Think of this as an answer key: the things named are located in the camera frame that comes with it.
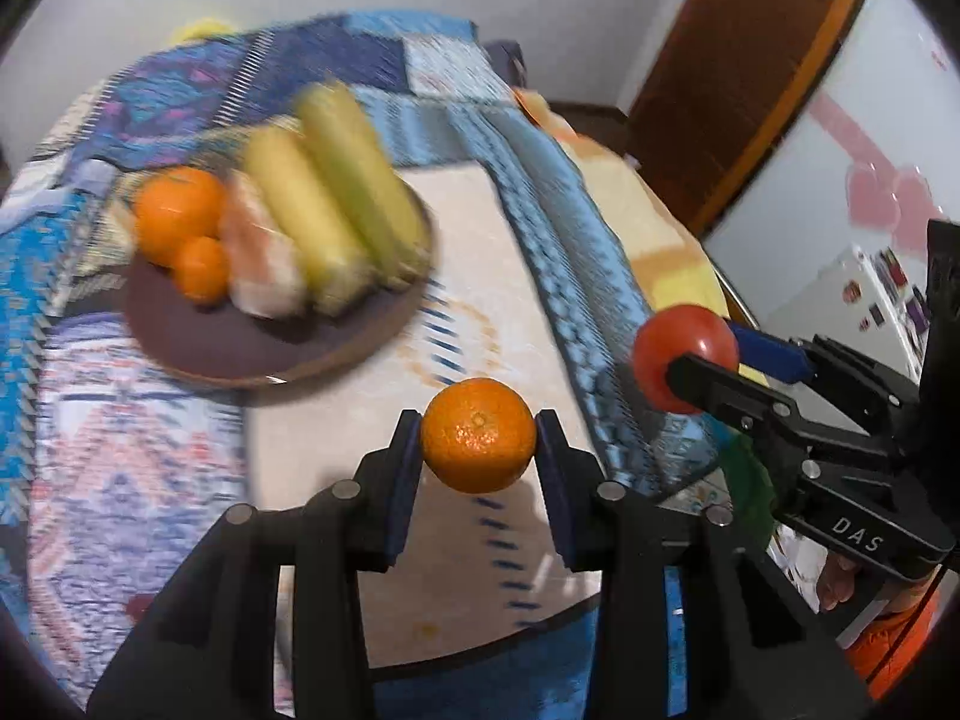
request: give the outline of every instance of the brown plate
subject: brown plate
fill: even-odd
[[[337,319],[314,311],[297,319],[257,319],[229,300],[212,310],[197,308],[168,271],[137,252],[127,272],[124,312],[143,351],[174,375],[255,388],[362,362],[400,333],[425,288],[426,277],[401,293],[377,289]]]

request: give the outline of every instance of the orange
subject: orange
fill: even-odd
[[[223,300],[229,285],[229,261],[221,243],[205,236],[187,241],[174,259],[174,283],[200,306]]]
[[[525,471],[536,425],[515,391],[493,379],[467,379],[442,389],[421,423],[424,461],[460,493],[495,493]]]
[[[227,189],[198,167],[171,167],[140,189],[134,206],[136,236],[155,265],[173,266],[176,252],[191,238],[216,237]]]

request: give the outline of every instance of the yellow cloth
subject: yellow cloth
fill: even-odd
[[[578,135],[536,92],[515,90],[520,107],[560,143],[584,177],[587,192],[620,240],[637,285],[654,311],[679,303],[729,317],[727,300],[700,243],[667,210],[646,182],[619,156]],[[740,372],[761,384],[761,373]]]
[[[220,35],[232,35],[237,30],[234,26],[217,19],[205,18],[182,26],[170,36],[170,45],[179,46],[181,43],[190,43],[195,40],[206,40]]]

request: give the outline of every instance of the blue patterned tablecloth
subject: blue patterned tablecloth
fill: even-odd
[[[117,313],[131,195],[148,170],[234,148],[311,81],[352,84],[398,166],[486,167],[611,477],[663,498],[714,463],[707,423],[653,412],[635,391],[632,338],[649,308],[581,175],[474,38],[466,20],[373,12],[160,52],[81,97],[14,182],[0,206],[0,598],[79,702],[128,632],[131,599],[158,591],[246,491],[237,398],[160,373]],[[585,605],[506,654],[384,678],[381,713],[578,717],[594,617]],[[678,709],[683,631],[670,619]],[[467,678],[486,685],[481,709],[453,707]]]

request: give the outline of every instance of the tomato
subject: tomato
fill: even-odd
[[[740,365],[733,330],[710,309],[679,305],[657,312],[640,327],[634,341],[637,386],[655,409],[673,413],[699,412],[698,408],[675,396],[666,383],[667,366],[686,352],[727,370],[737,370]]]

